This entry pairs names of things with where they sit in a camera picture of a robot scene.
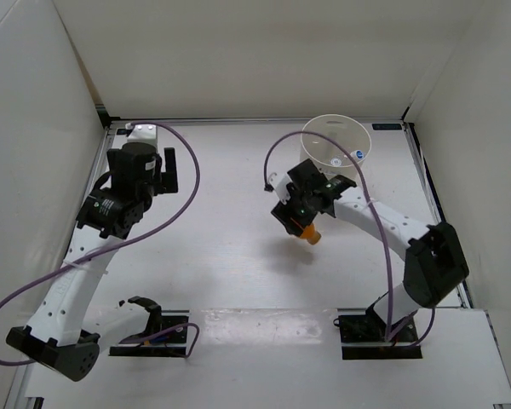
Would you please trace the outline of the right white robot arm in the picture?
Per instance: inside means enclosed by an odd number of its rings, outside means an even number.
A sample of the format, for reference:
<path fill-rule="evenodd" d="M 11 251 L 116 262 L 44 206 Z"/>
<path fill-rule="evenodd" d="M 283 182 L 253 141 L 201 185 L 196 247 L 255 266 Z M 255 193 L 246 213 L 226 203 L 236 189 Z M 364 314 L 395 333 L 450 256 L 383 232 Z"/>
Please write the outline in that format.
<path fill-rule="evenodd" d="M 373 201 L 345 176 L 327 178 L 309 159 L 284 176 L 270 175 L 266 189 L 278 196 L 272 215 L 286 232 L 316 245 L 317 215 L 327 215 L 379 239 L 386 252 L 404 263 L 400 284 L 366 309 L 365 329 L 375 340 L 390 340 L 421 308 L 436 307 L 468 275 L 456 229 L 447 222 L 430 225 Z"/>

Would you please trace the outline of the orange juice bottle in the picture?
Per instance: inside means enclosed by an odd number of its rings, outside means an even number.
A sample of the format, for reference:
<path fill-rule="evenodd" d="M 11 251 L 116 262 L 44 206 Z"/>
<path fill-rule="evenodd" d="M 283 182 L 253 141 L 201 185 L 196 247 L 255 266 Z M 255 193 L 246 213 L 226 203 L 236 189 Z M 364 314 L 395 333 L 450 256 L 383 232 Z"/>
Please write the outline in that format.
<path fill-rule="evenodd" d="M 316 245 L 321 239 L 321 233 L 316 229 L 315 225 L 311 223 L 303 229 L 299 239 L 307 241 L 310 245 Z"/>

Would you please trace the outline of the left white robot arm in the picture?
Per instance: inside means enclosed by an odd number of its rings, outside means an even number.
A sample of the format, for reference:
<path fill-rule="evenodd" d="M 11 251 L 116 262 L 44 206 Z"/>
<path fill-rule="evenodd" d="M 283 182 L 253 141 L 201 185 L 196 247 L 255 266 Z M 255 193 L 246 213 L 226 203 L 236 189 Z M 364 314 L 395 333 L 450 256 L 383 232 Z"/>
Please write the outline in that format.
<path fill-rule="evenodd" d="M 99 354 L 125 339 L 151 341 L 162 330 L 161 307 L 134 296 L 110 312 L 88 316 L 89 304 L 115 253 L 99 250 L 126 241 L 155 196 L 177 193 L 175 150 L 161 153 L 147 142 L 127 142 L 106 153 L 109 170 L 95 182 L 76 217 L 63 262 L 67 269 L 50 286 L 26 325 L 10 329 L 8 346 L 78 382 Z"/>

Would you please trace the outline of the clear plastic bottle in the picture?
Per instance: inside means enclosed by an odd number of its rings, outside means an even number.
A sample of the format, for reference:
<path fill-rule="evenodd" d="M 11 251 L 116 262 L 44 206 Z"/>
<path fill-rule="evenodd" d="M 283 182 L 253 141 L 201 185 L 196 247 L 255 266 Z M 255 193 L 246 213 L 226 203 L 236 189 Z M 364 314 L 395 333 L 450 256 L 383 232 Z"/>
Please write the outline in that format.
<path fill-rule="evenodd" d="M 355 150 L 352 152 L 352 155 L 355 157 L 357 161 L 361 161 L 365 158 L 365 153 L 361 150 Z"/>

